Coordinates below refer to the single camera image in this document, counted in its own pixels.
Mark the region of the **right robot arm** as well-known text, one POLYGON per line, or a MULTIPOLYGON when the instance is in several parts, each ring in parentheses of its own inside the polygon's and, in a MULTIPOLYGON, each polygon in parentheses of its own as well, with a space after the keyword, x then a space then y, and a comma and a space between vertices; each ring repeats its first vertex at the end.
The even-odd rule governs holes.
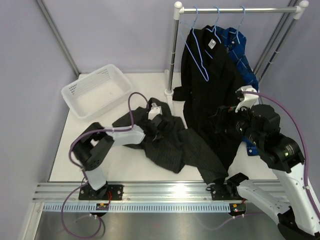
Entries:
POLYGON ((266 104, 243 107, 221 106, 211 117, 214 130, 239 133, 257 148, 258 155, 281 183, 288 202, 280 202, 262 190, 247 176, 238 173, 227 181, 226 193, 230 198, 248 200, 268 215, 286 240, 318 240, 319 204, 310 200, 311 187, 304 186, 304 168, 307 159, 292 138, 280 132, 281 117, 266 104))

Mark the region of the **dark pinstriped shirt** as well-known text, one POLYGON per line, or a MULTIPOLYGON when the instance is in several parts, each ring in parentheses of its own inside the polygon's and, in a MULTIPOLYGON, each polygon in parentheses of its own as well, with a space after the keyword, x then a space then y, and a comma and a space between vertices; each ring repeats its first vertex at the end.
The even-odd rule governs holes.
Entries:
MULTIPOLYGON (((167 130, 158 140, 148 138, 139 145, 128 147, 144 150, 145 156, 153 163, 175 174, 186 165, 196 167, 207 185, 224 180, 228 172, 207 143, 193 129, 185 128, 183 120, 172 115, 167 103, 153 97, 148 101, 149 105, 152 103, 161 106, 162 116, 169 121, 167 130)), ((147 108, 138 107, 117 119, 112 126, 127 127, 135 123, 143 128, 148 112, 147 108)))

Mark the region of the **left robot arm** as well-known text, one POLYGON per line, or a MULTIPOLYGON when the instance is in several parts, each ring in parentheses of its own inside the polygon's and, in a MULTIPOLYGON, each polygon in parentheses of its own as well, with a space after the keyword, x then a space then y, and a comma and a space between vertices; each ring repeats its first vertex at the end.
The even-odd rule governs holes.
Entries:
POLYGON ((100 165, 112 147, 140 145, 148 138, 158 140, 168 125, 168 120, 161 114, 148 119, 143 127, 133 124, 125 127, 105 128, 99 122, 92 123, 74 140, 68 153, 70 161, 80 167, 87 181, 80 187, 79 199, 121 200, 121 186, 108 184, 100 165))

